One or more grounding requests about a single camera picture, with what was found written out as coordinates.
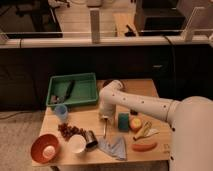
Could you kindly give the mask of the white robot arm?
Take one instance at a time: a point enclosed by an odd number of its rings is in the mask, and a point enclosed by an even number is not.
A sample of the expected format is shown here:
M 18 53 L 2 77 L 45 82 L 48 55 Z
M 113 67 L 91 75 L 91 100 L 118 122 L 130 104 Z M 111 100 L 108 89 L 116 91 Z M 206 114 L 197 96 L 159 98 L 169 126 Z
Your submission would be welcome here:
M 113 80 L 99 91 L 99 111 L 113 115 L 120 105 L 167 122 L 173 129 L 170 171 L 213 171 L 213 100 L 192 96 L 182 101 L 123 92 Z

